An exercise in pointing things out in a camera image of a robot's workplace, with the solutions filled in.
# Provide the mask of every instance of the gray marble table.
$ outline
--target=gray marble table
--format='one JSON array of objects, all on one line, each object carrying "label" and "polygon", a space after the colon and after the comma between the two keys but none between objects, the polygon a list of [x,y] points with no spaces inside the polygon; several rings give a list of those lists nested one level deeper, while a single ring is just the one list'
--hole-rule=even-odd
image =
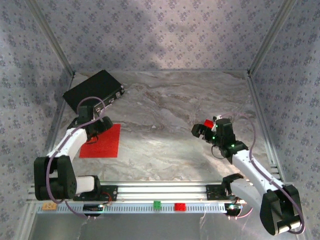
[{"label": "gray marble table", "polygon": [[[72,86],[88,76],[75,75]],[[229,112],[248,114],[258,133],[254,156],[269,168],[264,140],[258,126],[246,80],[217,71],[111,72],[125,87],[125,94],[106,110],[121,124],[117,158],[79,158],[75,174],[98,175],[101,181],[221,181],[239,170],[226,159],[216,159],[211,146],[192,136],[196,123]],[[55,144],[76,117],[66,106]],[[233,119],[238,140],[253,142],[250,123]]]}]

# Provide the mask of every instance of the patterned wall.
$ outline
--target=patterned wall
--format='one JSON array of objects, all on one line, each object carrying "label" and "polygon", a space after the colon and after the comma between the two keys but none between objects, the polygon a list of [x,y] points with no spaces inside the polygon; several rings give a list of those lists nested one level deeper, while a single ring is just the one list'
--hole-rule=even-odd
[{"label": "patterned wall", "polygon": [[245,70],[283,0],[42,0],[76,71]]},{"label": "patterned wall", "polygon": [[298,1],[254,76],[286,179],[320,239],[320,2]]},{"label": "patterned wall", "polygon": [[9,240],[70,76],[24,1],[0,9],[0,239]]}]

